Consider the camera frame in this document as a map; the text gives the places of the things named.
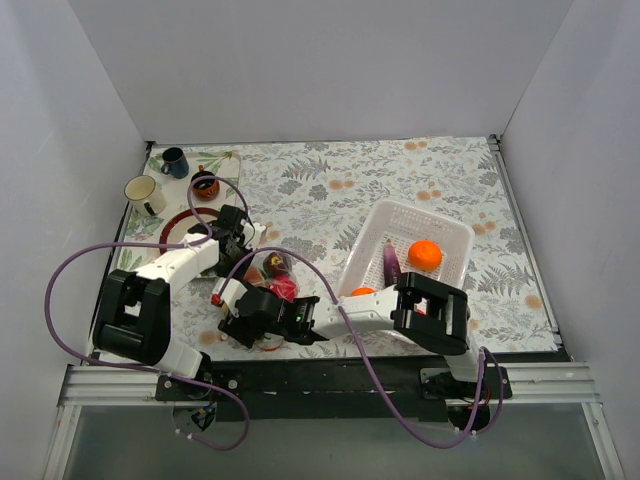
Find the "red fake apple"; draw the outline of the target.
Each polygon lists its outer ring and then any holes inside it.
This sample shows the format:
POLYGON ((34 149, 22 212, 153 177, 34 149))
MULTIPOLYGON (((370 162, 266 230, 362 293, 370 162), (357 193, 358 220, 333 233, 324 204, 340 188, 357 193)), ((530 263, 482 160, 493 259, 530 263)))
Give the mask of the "red fake apple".
POLYGON ((269 289, 279 298, 293 302, 298 295, 297 283, 288 276, 279 276, 270 281, 269 289))

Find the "clear zip top bag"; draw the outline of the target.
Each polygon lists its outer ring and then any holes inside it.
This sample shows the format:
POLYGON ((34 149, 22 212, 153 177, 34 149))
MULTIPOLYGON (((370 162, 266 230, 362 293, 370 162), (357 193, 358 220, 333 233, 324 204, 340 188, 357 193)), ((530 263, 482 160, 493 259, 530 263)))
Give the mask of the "clear zip top bag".
MULTIPOLYGON (((267 255, 268 255, 269 253, 271 253, 271 252, 263 251, 263 252, 258 252, 258 253, 256 253, 256 254, 250 254, 250 255, 247 255, 247 257, 242 258, 242 259, 241 259, 241 260, 240 260, 240 261, 239 261, 239 262, 238 262, 238 263, 233 267, 233 269, 231 270, 231 272, 229 273, 229 275, 228 275, 228 277, 227 277, 227 278, 228 278, 228 279, 236 279, 236 280, 238 280, 238 281, 241 281, 241 282, 246 286, 247 291, 248 291, 248 290, 250 290, 251 288, 256 288, 256 289, 265 289, 265 290, 267 290, 267 291, 271 291, 271 290, 269 289, 269 284, 270 284, 270 281, 271 281, 272 279, 274 279, 274 278, 268 278, 268 277, 266 276, 266 274, 265 274, 264 270, 263 270, 263 267, 262 267, 263 260, 264 260, 264 259, 267 257, 267 255), (261 270, 262 270, 262 272, 264 273, 264 275, 265 275, 265 277, 266 277, 266 285, 265 285, 264 287, 254 287, 254 286, 250 285, 249 283, 247 283, 247 282, 244 282, 244 281, 243 281, 244 274, 245 274, 245 272, 246 272, 246 270, 248 269, 248 267, 249 267, 249 266, 255 266, 255 267, 258 267, 259 269, 261 269, 261 270)), ((293 273, 293 266, 292 266, 291 274, 290 274, 290 275, 288 275, 288 277, 290 277, 292 280, 294 280, 294 281, 297 283, 296 277, 295 277, 295 275, 294 275, 294 273, 293 273)), ((228 313, 227 308, 226 308, 226 307, 223 307, 223 308, 220 308, 220 309, 221 309, 221 311, 223 311, 223 312, 224 312, 224 318, 225 318, 226 314, 228 313)), ((257 348, 259 348, 259 349, 262 349, 262 350, 266 350, 266 351, 268 351, 268 350, 270 349, 270 347, 269 347, 269 345, 268 345, 268 343, 269 343, 270 341, 274 341, 274 342, 276 342, 276 343, 280 344, 280 343, 285 342, 286 340, 284 340, 282 337, 277 336, 277 335, 274 335, 274 334, 265 334, 265 335, 264 335, 264 337, 263 337, 261 340, 258 340, 258 341, 256 341, 256 342, 254 343, 254 345, 253 345, 253 347, 252 347, 252 348, 257 347, 257 348)))

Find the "dark purple fake fruit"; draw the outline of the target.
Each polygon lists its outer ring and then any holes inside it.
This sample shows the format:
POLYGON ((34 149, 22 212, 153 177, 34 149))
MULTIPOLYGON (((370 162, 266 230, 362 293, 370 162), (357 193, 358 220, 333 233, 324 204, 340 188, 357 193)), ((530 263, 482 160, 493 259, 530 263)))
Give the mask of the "dark purple fake fruit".
POLYGON ((271 252, 263 260, 263 270, 268 278, 277 278, 291 274, 292 266, 289 256, 285 253, 271 252))

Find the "purple fake eggplant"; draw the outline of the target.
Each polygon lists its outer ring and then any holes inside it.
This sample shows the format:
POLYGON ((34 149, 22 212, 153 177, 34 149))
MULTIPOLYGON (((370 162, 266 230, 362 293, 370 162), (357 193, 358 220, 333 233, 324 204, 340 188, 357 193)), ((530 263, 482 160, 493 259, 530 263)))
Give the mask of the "purple fake eggplant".
POLYGON ((386 287, 398 283, 402 274, 400 263, 392 242, 387 239, 383 247, 383 278, 386 287))

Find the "orange fake mandarin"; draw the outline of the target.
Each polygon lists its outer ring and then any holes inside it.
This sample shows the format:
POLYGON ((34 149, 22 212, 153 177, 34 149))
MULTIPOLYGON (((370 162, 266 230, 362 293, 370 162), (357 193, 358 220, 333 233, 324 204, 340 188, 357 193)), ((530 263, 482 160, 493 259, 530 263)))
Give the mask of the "orange fake mandarin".
POLYGON ((413 267, 430 272, 440 267, 443 253, 435 242, 420 240, 409 247, 407 260, 413 267))

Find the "fake watermelon slice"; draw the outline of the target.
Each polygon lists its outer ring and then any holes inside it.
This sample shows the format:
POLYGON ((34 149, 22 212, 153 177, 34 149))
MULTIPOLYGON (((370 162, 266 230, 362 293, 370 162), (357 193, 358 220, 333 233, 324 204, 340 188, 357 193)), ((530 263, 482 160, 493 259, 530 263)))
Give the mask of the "fake watermelon slice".
POLYGON ((266 277, 261 269, 255 266, 249 266, 246 270, 243 281, 254 287, 264 287, 266 285, 266 277))

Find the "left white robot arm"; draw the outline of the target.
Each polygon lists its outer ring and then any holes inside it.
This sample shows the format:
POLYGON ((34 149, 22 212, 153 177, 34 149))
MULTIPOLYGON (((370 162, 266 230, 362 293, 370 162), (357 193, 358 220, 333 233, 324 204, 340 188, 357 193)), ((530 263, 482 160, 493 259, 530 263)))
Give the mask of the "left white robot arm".
POLYGON ((256 248, 266 232, 234 206, 221 207, 217 218, 192 226, 178 249, 165 252, 133 271, 116 269, 107 277, 93 331, 103 351, 178 375, 178 387, 193 400, 213 386, 201 366, 205 355, 172 336, 171 299, 206 270, 227 277, 256 248))

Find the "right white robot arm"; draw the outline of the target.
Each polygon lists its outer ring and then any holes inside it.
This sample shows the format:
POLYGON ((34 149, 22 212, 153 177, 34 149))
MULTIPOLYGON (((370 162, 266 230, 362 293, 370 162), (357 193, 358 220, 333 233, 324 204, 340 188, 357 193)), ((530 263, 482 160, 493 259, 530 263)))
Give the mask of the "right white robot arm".
POLYGON ((311 345, 351 332, 395 331, 445 358, 454 389, 475 397, 489 384, 468 328, 468 296, 418 273, 404 273, 383 290, 338 300, 318 296, 291 301, 265 288, 221 279, 212 304, 224 318, 219 329, 250 348, 266 334, 311 345))

